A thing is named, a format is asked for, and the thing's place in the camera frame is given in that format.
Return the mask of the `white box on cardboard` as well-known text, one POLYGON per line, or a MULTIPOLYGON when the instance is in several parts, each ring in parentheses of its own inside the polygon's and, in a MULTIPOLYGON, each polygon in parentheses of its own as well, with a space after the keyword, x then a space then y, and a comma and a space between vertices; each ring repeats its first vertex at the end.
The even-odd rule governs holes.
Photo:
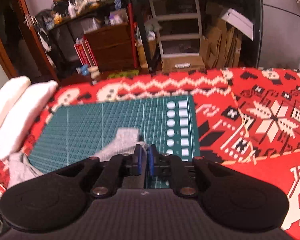
POLYGON ((254 39, 254 24, 248 18, 232 8, 225 8, 220 14, 220 18, 232 25, 246 37, 254 39))

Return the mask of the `leaning cardboard sheets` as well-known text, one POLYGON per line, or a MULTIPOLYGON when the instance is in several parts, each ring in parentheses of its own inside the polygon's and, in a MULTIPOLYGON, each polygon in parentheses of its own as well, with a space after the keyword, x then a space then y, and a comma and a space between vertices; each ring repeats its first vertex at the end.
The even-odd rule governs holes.
POLYGON ((243 34, 221 18, 211 16, 200 41, 200 55, 207 69, 239 66, 243 34))

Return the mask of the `white drawer shelf unit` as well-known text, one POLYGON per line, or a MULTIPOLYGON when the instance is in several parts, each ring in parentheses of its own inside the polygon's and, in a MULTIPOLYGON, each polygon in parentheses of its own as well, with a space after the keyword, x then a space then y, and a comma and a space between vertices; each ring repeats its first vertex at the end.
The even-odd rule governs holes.
POLYGON ((199 0, 149 0, 149 4, 160 25, 161 57, 198 56, 202 38, 199 0))

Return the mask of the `dark wooden drawer cabinet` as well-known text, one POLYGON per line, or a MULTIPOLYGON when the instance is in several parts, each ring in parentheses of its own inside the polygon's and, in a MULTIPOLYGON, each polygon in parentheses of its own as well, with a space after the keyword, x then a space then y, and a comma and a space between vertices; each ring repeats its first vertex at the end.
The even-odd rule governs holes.
POLYGON ((128 23, 110 25, 84 34, 99 71, 135 68, 128 23))

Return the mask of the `folded cream towel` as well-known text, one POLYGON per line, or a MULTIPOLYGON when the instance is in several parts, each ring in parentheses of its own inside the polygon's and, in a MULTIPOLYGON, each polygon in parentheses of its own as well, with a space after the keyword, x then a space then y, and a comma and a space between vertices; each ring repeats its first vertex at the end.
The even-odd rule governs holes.
POLYGON ((28 77, 20 76, 10 79, 2 86, 0 89, 0 127, 9 111, 30 85, 31 80, 28 77))

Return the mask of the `red patterned christmas tablecloth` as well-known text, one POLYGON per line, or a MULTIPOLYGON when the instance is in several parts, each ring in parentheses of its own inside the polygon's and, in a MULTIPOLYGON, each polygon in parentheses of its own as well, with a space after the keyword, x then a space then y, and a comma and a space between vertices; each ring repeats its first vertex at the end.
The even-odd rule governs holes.
POLYGON ((36 117, 28 157, 60 107, 190 95, 200 155, 272 183, 287 195, 283 230, 300 239, 300 72, 232 68, 82 83, 60 88, 36 117))

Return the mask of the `silver refrigerator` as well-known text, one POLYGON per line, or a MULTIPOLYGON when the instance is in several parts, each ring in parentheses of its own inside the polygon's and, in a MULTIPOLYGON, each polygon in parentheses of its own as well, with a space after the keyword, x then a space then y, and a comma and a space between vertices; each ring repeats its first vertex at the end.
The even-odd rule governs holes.
POLYGON ((259 66, 298 68, 300 4, 296 0, 262 0, 262 12, 259 66))

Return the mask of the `red boxed packages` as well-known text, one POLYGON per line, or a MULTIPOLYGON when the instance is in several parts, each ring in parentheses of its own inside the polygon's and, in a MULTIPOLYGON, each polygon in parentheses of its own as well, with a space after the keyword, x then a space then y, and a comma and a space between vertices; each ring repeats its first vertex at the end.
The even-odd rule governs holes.
POLYGON ((87 65, 88 67, 97 67, 97 61, 93 55, 93 51, 85 37, 77 38, 74 44, 75 51, 78 55, 81 64, 87 65))

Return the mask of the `grey polo shirt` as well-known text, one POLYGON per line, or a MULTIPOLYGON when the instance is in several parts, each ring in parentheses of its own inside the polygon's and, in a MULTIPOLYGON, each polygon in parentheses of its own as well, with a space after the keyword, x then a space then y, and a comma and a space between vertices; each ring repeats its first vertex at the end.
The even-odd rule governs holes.
MULTIPOLYGON (((137 144, 141 145, 142 150, 149 147, 144 141, 139 141, 139 129, 119 128, 115 138, 102 150, 96 152, 93 157, 98 157, 100 161, 109 161, 111 157, 118 154, 133 154, 137 144)), ((9 156, 8 169, 10 173, 8 189, 44 174, 31 165, 28 156, 22 152, 12 153, 9 156)))

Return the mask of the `green plastic crate lid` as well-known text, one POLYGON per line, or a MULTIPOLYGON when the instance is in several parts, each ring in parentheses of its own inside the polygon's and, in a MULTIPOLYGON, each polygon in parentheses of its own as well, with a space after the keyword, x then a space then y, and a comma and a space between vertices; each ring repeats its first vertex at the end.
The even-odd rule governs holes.
POLYGON ((107 76, 107 79, 117 79, 122 77, 133 78, 139 75, 139 70, 127 70, 122 72, 111 73, 107 76))

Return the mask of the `folded white towel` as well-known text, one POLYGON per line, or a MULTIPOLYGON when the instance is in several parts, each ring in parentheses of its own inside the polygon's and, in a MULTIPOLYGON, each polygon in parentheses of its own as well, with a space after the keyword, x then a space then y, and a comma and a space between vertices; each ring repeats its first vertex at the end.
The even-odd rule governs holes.
POLYGON ((53 96, 58 83, 54 80, 35 83, 13 105, 0 127, 0 160, 18 152, 36 117, 53 96))

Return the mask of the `green cutting mat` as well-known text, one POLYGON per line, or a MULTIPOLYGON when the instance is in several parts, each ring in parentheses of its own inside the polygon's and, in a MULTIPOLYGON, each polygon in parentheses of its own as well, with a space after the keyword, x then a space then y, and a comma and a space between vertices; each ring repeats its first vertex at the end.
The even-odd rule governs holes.
POLYGON ((29 156, 49 173, 100 152, 118 131, 136 129, 136 139, 159 153, 191 161, 199 156, 194 99, 190 95, 60 107, 43 129, 29 156))

